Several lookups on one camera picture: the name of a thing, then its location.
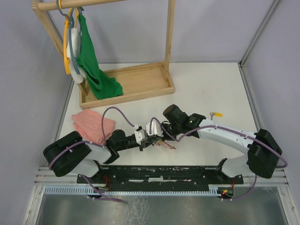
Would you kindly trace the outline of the keyring bunch with coloured tags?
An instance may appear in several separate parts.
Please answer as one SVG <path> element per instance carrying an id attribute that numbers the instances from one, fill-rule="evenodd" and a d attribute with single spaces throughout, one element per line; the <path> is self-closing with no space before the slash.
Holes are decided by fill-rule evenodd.
<path id="1" fill-rule="evenodd" d="M 168 148 L 168 149 L 171 149 L 171 150 L 175 150 L 176 149 L 174 146 L 166 143 L 165 141 L 163 141 L 163 142 L 155 142 L 155 138 L 151 139 L 150 143 L 151 143 L 151 145 L 157 145 L 157 146 L 165 147 L 165 148 Z"/>

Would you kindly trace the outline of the yellow tag key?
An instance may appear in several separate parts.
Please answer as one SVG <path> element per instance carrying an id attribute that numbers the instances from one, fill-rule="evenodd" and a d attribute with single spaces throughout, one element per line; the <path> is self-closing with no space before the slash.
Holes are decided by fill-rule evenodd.
<path id="1" fill-rule="evenodd" d="M 214 117 L 223 117 L 223 114 L 220 112 L 210 112 L 210 119 L 213 120 Z"/>

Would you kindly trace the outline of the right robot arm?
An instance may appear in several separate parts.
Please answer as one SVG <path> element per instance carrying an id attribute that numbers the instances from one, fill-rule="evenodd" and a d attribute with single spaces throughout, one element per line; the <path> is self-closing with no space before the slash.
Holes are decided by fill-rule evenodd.
<path id="1" fill-rule="evenodd" d="M 186 136 L 215 141 L 236 149 L 243 155 L 236 158 L 224 158 L 215 171 L 215 178 L 226 183 L 240 174 L 254 173 L 270 179 L 279 160 L 282 150 L 271 133 L 265 129 L 258 132 L 243 131 L 218 124 L 204 115 L 193 113 L 187 115 L 178 106 L 170 105 L 163 115 L 167 123 L 163 124 L 152 118 L 147 133 L 157 135 L 166 140 L 179 142 Z"/>

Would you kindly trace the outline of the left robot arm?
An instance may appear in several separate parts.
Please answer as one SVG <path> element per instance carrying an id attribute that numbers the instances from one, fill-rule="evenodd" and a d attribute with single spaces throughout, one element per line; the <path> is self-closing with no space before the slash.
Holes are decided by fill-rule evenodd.
<path id="1" fill-rule="evenodd" d="M 77 173 L 98 183 L 104 177 L 100 165 L 108 165 L 116 161 L 119 151 L 138 147 L 140 151 L 157 142 L 155 135 L 149 136 L 146 131 L 139 129 L 131 136 L 126 136 L 123 130 L 113 131 L 105 145 L 84 140 L 73 131 L 63 138 L 47 146 L 43 155 L 49 163 L 49 169 L 57 177 L 69 173 Z"/>

